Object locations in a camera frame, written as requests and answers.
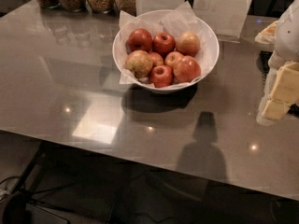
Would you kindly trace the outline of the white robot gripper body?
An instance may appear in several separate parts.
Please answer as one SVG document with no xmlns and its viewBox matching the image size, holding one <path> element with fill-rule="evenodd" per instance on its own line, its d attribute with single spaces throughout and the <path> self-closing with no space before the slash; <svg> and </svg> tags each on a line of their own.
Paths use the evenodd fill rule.
<svg viewBox="0 0 299 224">
<path fill-rule="evenodd" d="M 294 0 L 279 18 L 274 47 L 284 60 L 299 61 L 299 0 Z"/>
</svg>

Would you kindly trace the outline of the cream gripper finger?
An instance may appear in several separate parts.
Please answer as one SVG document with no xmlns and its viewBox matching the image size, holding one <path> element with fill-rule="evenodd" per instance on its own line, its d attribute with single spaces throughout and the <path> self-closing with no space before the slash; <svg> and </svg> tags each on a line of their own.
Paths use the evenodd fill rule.
<svg viewBox="0 0 299 224">
<path fill-rule="evenodd" d="M 272 22 L 260 33 L 255 36 L 255 41 L 260 44 L 272 45 L 275 43 L 275 31 L 277 28 L 277 21 Z"/>
<path fill-rule="evenodd" d="M 256 121 L 264 126 L 272 126 L 284 119 L 291 106 L 298 101 L 299 63 L 286 62 L 279 69 L 271 68 L 266 77 Z"/>
</svg>

